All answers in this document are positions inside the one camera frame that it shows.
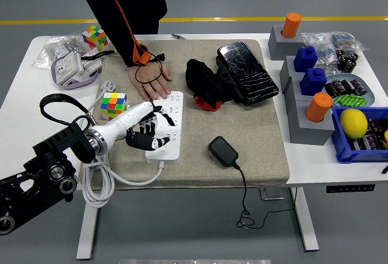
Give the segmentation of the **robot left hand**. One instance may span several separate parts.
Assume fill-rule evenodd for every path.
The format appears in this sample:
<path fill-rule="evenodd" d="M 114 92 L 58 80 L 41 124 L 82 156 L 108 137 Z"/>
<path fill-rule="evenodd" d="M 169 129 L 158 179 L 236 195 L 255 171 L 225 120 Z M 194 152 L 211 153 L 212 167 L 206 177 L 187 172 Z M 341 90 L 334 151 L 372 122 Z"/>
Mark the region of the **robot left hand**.
<path fill-rule="evenodd" d="M 145 151 L 154 151 L 167 144 L 169 141 L 167 137 L 155 138 L 157 113 L 160 113 L 170 126 L 175 125 L 162 106 L 143 102 L 126 110 L 107 124 L 91 128 L 90 132 L 96 135 L 100 145 L 99 153 L 108 153 L 114 143 L 122 139 L 128 140 L 129 146 Z"/>

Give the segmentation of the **person's right hand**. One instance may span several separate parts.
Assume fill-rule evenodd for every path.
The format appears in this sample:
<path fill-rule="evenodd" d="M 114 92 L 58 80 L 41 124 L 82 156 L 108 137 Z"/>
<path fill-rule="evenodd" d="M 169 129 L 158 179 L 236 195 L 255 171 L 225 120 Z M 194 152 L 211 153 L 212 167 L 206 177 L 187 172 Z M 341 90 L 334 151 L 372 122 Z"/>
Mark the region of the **person's right hand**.
<path fill-rule="evenodd" d="M 148 63 L 146 66 L 129 67 L 129 79 L 145 101 L 166 99 L 171 93 L 169 82 L 171 71 L 160 63 Z"/>

